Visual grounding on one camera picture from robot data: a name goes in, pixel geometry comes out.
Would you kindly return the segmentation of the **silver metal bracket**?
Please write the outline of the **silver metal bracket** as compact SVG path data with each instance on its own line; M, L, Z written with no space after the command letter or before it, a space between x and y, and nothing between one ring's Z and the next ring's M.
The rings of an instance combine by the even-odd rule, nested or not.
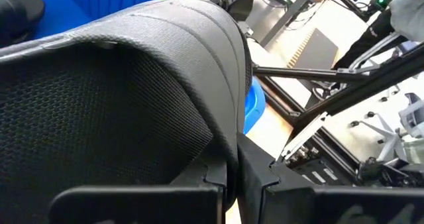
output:
M289 160L323 126L327 116L327 112L316 116L312 122L294 136L283 148L280 155L282 160Z

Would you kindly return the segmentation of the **black aluminium frame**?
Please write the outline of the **black aluminium frame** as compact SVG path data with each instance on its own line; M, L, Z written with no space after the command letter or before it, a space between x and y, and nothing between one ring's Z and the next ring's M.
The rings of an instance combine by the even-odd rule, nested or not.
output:
M423 43L418 44L403 56L384 63L382 68L378 68L377 72L370 76L350 74L348 72L331 72L329 70L266 67L261 63L253 67L253 74L279 98L276 100L273 95L266 94L267 100L272 103L274 109L293 127L292 138L312 122L316 116L324 112L328 113L328 117L336 115L422 71L424 71ZM300 80L331 80L351 83L352 85L307 110L288 111L282 107L280 101L296 107L299 104L275 83L272 79L273 77ZM327 129L324 129L323 126L310 139L317 135L332 137L332 134Z

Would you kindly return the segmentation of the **black electronics box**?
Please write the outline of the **black electronics box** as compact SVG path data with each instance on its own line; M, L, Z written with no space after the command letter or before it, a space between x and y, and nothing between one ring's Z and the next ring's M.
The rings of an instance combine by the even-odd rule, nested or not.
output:
M324 152L313 146L303 145L283 163L305 179L322 186L355 186L352 176L335 166Z

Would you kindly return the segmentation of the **dark grey metal stand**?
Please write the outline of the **dark grey metal stand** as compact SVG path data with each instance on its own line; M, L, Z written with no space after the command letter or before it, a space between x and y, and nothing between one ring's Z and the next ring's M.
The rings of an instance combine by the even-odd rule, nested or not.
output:
M306 8L309 3L318 3L322 0L295 0L288 6L285 13L277 21L277 23L268 31L264 38L260 41L260 45L266 47L272 39L279 33L279 31L290 25L296 17Z

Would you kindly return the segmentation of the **black floor mat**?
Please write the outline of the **black floor mat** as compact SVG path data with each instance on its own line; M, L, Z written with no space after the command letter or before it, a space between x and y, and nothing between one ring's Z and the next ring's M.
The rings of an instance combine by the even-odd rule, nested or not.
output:
M289 60L289 68L329 70L339 55L339 47L319 29L313 29Z

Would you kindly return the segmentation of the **person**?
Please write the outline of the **person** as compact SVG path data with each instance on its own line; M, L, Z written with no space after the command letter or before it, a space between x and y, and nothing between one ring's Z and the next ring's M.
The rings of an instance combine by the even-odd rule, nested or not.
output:
M414 42L424 42L424 0L392 0L389 4L394 30Z

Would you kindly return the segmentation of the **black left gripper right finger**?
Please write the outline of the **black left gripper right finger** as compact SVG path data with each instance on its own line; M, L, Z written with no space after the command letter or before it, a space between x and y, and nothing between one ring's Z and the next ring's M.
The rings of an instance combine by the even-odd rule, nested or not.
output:
M237 135L242 224L424 224L424 190L319 186Z

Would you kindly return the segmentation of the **black foam slide sandal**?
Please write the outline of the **black foam slide sandal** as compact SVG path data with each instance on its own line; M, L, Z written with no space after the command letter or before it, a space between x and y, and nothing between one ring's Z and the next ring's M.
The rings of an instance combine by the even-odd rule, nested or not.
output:
M0 48L31 39L45 8L43 0L0 0Z
M0 49L0 224L224 224L251 73L202 0Z

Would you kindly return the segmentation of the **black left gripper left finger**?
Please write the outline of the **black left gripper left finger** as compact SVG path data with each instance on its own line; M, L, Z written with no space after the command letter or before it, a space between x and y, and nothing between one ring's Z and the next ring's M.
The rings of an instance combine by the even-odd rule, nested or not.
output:
M49 224L223 224L227 163L207 148L168 185L79 186L58 194Z

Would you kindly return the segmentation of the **white office chair base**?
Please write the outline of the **white office chair base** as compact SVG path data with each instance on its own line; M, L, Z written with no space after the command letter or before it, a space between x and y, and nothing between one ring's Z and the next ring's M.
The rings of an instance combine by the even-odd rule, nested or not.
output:
M424 100L415 93L406 93L405 97L408 105L398 113L400 128L392 129L380 114L372 111L366 116L377 117L382 128L363 120L352 121L350 126L363 124L384 137L380 140L383 148L376 160L400 158L407 162L424 164Z

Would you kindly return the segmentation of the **blue plastic bin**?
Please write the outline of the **blue plastic bin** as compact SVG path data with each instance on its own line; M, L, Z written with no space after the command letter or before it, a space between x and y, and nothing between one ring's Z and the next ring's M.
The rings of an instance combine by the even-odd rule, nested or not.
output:
M36 38L74 37L44 72L56 128L247 133L265 109L233 18L206 0L43 0Z

